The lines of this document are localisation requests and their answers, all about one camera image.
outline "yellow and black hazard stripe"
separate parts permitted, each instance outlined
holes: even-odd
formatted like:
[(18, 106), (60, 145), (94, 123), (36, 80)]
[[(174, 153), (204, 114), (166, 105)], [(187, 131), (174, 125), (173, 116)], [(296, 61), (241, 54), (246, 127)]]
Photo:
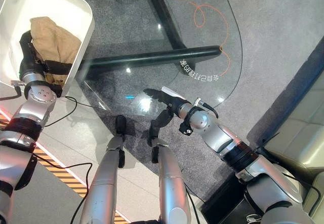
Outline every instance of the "yellow and black hazard stripe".
[[(55, 160), (53, 160), (49, 155), (47, 155), (42, 149), (38, 146), (35, 148), (34, 153), (38, 156), (46, 159), (50, 163), (55, 166), (60, 166)], [(82, 198), (86, 195), (87, 188), (79, 182), (72, 174), (66, 171), (66, 169), (59, 169), (51, 166), (48, 162), (38, 159), (38, 162), (42, 164), (47, 170), (52, 172), (55, 176), (57, 176), (62, 182), (68, 185), (71, 189), (73, 189), (77, 194), (79, 194)], [(121, 217), (117, 212), (115, 213), (115, 224), (127, 224), (123, 217)]]

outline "beige sofa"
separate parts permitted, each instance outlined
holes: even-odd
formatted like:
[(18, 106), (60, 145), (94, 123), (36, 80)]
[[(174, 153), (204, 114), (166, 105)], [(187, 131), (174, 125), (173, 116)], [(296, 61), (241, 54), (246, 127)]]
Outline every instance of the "beige sofa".
[[(317, 187), (324, 196), (324, 73), (320, 75), (265, 149), (290, 172)], [(310, 190), (304, 200), (309, 212), (317, 198)], [(315, 223), (324, 223), (324, 197), (310, 213)]]

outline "white plastic bin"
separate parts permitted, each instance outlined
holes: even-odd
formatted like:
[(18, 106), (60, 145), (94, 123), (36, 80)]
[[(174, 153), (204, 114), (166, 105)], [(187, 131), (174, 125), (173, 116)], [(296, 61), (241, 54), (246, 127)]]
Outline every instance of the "white plastic bin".
[(65, 95), (81, 63), (94, 30), (94, 19), (84, 0), (5, 0), (0, 10), (0, 81), (18, 80), (23, 58), (19, 40), (30, 30), (30, 19), (48, 16), (81, 40), (81, 46), (63, 87)]

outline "black cable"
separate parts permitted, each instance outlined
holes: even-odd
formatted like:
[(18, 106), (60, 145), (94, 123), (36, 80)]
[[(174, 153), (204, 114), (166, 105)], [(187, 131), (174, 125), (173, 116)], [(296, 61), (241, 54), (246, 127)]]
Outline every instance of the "black cable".
[(194, 203), (193, 203), (193, 200), (192, 200), (192, 198), (191, 198), (191, 196), (190, 196), (190, 193), (189, 193), (189, 191), (188, 191), (187, 188), (186, 188), (186, 192), (187, 192), (187, 194), (188, 194), (188, 196), (189, 196), (189, 199), (190, 199), (190, 201), (191, 201), (192, 208), (193, 208), (193, 211), (194, 211), (194, 215), (196, 216), (196, 219), (197, 219), (197, 223), (200, 224), (200, 221), (199, 221), (199, 217), (198, 217), (198, 214), (197, 214), (196, 207), (195, 207), (195, 205), (194, 205)]
[[(70, 101), (76, 101), (76, 99), (74, 97), (72, 97), (72, 96), (63, 96), (63, 97), (65, 97), (66, 99), (69, 99)], [(105, 110), (105, 111), (107, 111), (107, 109), (104, 109), (104, 108), (86, 105), (86, 104), (83, 104), (81, 102), (77, 102), (77, 103), (80, 104), (80, 105), (83, 105), (83, 106), (88, 106), (88, 107), (94, 108), (94, 109), (99, 109), (99, 110)]]
[(203, 201), (194, 191), (192, 191), (186, 183), (184, 183), (184, 185), (186, 185), (187, 189), (189, 189), (193, 195), (195, 195), (198, 199), (200, 199), (205, 204), (205, 201)]
[(91, 163), (91, 162), (85, 162), (85, 163), (80, 163), (80, 164), (71, 165), (71, 166), (68, 166), (68, 167), (60, 167), (60, 166), (56, 166), (56, 165), (54, 165), (53, 163), (51, 163), (50, 161), (44, 159), (43, 157), (40, 157), (40, 156), (38, 156), (38, 155), (36, 155), (36, 154), (34, 154), (34, 153), (33, 153), (33, 155), (36, 156), (37, 158), (39, 158), (39, 159), (41, 159), (41, 160), (47, 162), (47, 163), (50, 164), (51, 166), (56, 167), (56, 168), (59, 168), (59, 169), (66, 169), (66, 168), (70, 168), (70, 167), (77, 167), (77, 166), (83, 166), (83, 165), (90, 165), (90, 167), (89, 167), (88, 170), (87, 170), (87, 174), (86, 174), (87, 192), (86, 192), (86, 195), (85, 195), (85, 196), (82, 198), (82, 200), (80, 201), (79, 205), (77, 206), (77, 208), (76, 208), (76, 210), (75, 210), (75, 212), (74, 212), (74, 214), (73, 214), (73, 216), (72, 216), (72, 219), (71, 219), (70, 224), (73, 224), (73, 221), (74, 221), (74, 219), (75, 219), (75, 216), (76, 216), (77, 212), (79, 211), (79, 209), (80, 209), (82, 203), (85, 201), (85, 199), (86, 199), (86, 197), (88, 196), (88, 193), (89, 193), (89, 182), (88, 182), (88, 177), (89, 177), (89, 172), (90, 172), (90, 170), (91, 170), (91, 168), (92, 168), (92, 163)]
[(306, 185), (306, 186), (308, 186), (308, 187), (310, 187), (310, 188), (312, 188), (312, 189), (314, 189), (316, 192), (317, 192), (317, 200), (315, 201), (315, 203), (313, 204), (313, 206), (312, 206), (312, 208), (310, 209), (310, 211), (309, 211), (309, 215), (313, 212), (313, 210), (315, 209), (315, 207), (319, 204), (319, 202), (320, 202), (320, 200), (321, 200), (321, 198), (322, 198), (322, 194), (320, 193), (320, 191), (317, 189), (317, 188), (315, 188), (313, 185), (311, 185), (311, 184), (309, 184), (309, 183), (307, 183), (307, 182), (304, 182), (304, 181), (302, 181), (302, 180), (300, 180), (300, 179), (297, 179), (297, 178), (295, 178), (295, 177), (291, 177), (291, 176), (289, 176), (289, 175), (287, 175), (287, 174), (285, 174), (285, 173), (282, 173), (284, 176), (286, 176), (286, 177), (290, 177), (290, 178), (292, 178), (293, 180), (296, 180), (296, 181), (298, 181), (298, 182), (300, 182), (300, 183), (302, 183), (302, 184), (304, 184), (304, 185)]
[(15, 86), (15, 91), (16, 91), (17, 95), (2, 97), (2, 98), (0, 98), (0, 101), (6, 101), (6, 100), (11, 100), (11, 99), (16, 99), (18, 97), (21, 97), (21, 90), (20, 90), (19, 86)]
[(60, 119), (58, 119), (58, 120), (56, 120), (56, 121), (54, 121), (54, 122), (52, 122), (52, 123), (50, 123), (50, 124), (45, 125), (44, 127), (51, 126), (51, 125), (57, 123), (58, 121), (60, 121), (60, 120), (62, 120), (62, 119), (64, 119), (64, 118), (66, 118), (67, 116), (71, 115), (71, 114), (76, 110), (76, 106), (77, 106), (77, 100), (76, 100), (75, 98), (73, 98), (73, 100), (74, 100), (74, 102), (75, 102), (75, 106), (74, 106), (73, 110), (72, 110), (70, 113), (68, 113), (68, 114), (65, 115), (64, 117), (61, 117)]

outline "black shoe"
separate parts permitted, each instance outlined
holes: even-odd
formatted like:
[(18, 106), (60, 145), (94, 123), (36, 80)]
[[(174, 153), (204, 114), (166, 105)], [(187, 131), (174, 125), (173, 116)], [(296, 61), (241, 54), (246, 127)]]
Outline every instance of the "black shoe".
[(115, 130), (117, 134), (124, 135), (126, 133), (126, 118), (123, 115), (118, 115), (116, 117)]

